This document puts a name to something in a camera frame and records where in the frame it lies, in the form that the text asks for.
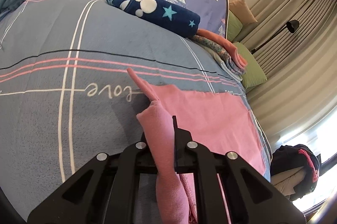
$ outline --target metal screw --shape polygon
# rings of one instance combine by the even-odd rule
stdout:
[[[195,141],[190,141],[187,143],[188,148],[191,149],[195,149],[196,147],[198,147],[198,143],[196,143]]]
[[[99,161],[103,161],[103,160],[106,160],[107,159],[107,154],[106,153],[99,153],[97,156],[96,156],[97,160]]]
[[[227,157],[228,157],[229,159],[234,160],[234,159],[237,159],[237,158],[238,158],[238,154],[237,154],[236,152],[229,152],[229,153],[227,154]]]
[[[144,149],[146,147],[146,143],[145,142],[137,142],[136,143],[136,148],[137,149]]]

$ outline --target beige curtain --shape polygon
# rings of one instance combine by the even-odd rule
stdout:
[[[260,0],[253,8],[258,23],[236,40],[249,49],[270,38],[288,20],[286,30],[254,54],[268,81],[247,93],[269,141],[297,135],[320,121],[337,104],[336,0]]]

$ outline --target green pillow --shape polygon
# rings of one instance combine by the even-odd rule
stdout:
[[[247,89],[266,82],[267,77],[265,73],[245,45],[238,42],[234,43],[234,45],[237,47],[238,53],[248,62],[246,73],[242,75],[241,83],[243,87]]]
[[[239,19],[229,10],[227,39],[231,42],[240,33],[241,29],[241,21],[239,21]]]

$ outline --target pink cloth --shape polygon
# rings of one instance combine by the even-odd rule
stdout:
[[[239,68],[243,70],[246,68],[248,62],[238,53],[238,49],[236,48],[236,46],[228,39],[225,39],[222,36],[219,36],[205,29],[198,29],[197,35],[208,38],[218,45],[224,47]]]
[[[155,86],[139,78],[131,68],[127,71],[151,101],[137,119],[158,168],[156,195],[164,224],[186,224],[187,218],[188,223],[197,222],[193,174],[180,175],[179,179],[174,171],[172,115],[177,117],[180,128],[191,132],[194,141],[214,153],[235,151],[264,174],[258,132],[239,96],[181,91],[174,85]]]
[[[304,156],[307,158],[308,164],[312,169],[312,182],[316,182],[320,175],[318,173],[318,170],[315,169],[315,166],[312,163],[312,160],[311,160],[310,156],[308,155],[307,151],[303,150],[303,149],[299,149],[298,153],[304,154]]]

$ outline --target orange folded cloth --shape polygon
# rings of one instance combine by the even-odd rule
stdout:
[[[245,67],[247,66],[248,62],[242,56],[239,55],[236,46],[233,43],[231,43],[228,39],[225,39],[222,36],[219,36],[205,29],[198,29],[197,35],[202,36],[204,38],[208,38],[217,43],[218,45],[224,47],[239,68],[245,69]]]

